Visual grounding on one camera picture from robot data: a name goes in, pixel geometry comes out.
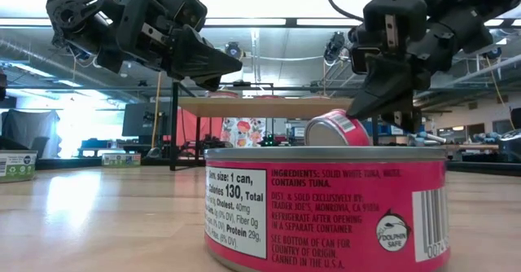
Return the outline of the ceiling light strip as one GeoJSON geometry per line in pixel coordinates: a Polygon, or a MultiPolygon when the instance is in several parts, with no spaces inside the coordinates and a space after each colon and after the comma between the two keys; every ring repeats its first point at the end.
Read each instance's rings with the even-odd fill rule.
{"type": "MultiPolygon", "coordinates": [[[[207,18],[204,27],[211,28],[351,28],[361,22],[348,18],[207,18]]],[[[0,28],[47,28],[48,18],[0,18],[0,28]]]]}

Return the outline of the black device with green light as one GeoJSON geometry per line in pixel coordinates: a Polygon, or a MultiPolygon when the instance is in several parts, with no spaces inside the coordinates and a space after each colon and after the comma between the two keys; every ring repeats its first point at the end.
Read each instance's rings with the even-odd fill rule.
{"type": "Polygon", "coordinates": [[[280,142],[276,139],[276,136],[273,134],[267,134],[262,138],[258,144],[261,147],[278,147],[280,145],[280,142]]]}

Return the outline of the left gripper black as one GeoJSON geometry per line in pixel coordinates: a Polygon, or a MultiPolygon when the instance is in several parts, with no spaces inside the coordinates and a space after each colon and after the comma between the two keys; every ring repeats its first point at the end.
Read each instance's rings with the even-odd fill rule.
{"type": "Polygon", "coordinates": [[[115,0],[97,65],[112,72],[119,72],[124,62],[156,71],[171,69],[215,92],[220,77],[240,71],[243,64],[199,35],[206,15],[200,0],[115,0]]]}

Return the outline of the black monitor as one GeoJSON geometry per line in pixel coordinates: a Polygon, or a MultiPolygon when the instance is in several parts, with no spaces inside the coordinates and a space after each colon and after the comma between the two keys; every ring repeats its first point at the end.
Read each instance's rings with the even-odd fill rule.
{"type": "MultiPolygon", "coordinates": [[[[156,135],[170,135],[170,111],[168,102],[158,103],[156,135]]],[[[152,136],[154,129],[155,103],[129,103],[125,105],[122,135],[152,136]]]]}

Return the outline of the dark rounded object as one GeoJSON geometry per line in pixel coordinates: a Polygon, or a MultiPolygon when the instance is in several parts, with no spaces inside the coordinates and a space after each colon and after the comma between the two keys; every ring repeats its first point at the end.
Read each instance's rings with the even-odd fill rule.
{"type": "Polygon", "coordinates": [[[521,129],[503,134],[498,146],[499,152],[506,162],[521,163],[521,129]]]}

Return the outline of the floral print cloth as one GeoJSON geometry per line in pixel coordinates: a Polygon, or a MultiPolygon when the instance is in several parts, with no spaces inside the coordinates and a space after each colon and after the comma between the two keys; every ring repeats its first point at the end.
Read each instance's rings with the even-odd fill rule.
{"type": "Polygon", "coordinates": [[[265,119],[255,117],[226,117],[223,119],[220,140],[232,147],[259,147],[266,134],[265,119]]]}

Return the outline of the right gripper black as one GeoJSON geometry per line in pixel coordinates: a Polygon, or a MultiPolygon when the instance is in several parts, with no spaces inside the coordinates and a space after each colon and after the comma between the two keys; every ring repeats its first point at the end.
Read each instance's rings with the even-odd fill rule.
{"type": "Polygon", "coordinates": [[[372,0],[363,24],[350,33],[352,69],[367,74],[347,116],[382,121],[408,133],[421,130],[415,90],[427,90],[431,74],[448,70],[460,50],[492,43],[483,17],[471,7],[433,14],[425,0],[372,0]]]}

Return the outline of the gold top blue label can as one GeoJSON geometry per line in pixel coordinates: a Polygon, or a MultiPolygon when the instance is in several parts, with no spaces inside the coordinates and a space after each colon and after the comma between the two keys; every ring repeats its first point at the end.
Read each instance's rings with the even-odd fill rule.
{"type": "Polygon", "coordinates": [[[234,92],[231,90],[217,90],[215,92],[207,91],[205,96],[207,98],[227,98],[227,99],[239,98],[239,94],[237,92],[234,92]]]}

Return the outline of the grey draped cover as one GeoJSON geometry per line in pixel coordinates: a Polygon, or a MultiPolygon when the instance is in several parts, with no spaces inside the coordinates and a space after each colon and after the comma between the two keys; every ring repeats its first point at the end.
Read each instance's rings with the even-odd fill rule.
{"type": "Polygon", "coordinates": [[[0,113],[0,150],[32,150],[43,159],[58,158],[61,137],[55,111],[0,113]]]}

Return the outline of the wooden shelf with black frame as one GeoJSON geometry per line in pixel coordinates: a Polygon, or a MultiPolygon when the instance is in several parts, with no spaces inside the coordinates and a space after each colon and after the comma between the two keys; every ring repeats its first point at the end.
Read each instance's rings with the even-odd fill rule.
{"type": "MultiPolygon", "coordinates": [[[[340,105],[349,105],[348,99],[227,99],[176,97],[174,109],[179,108],[197,117],[267,117],[300,118],[311,121],[340,105]]],[[[349,146],[306,146],[302,147],[252,147],[252,148],[213,148],[204,154],[207,166],[219,163],[326,163],[363,160],[373,145],[367,147],[349,146]]]]}

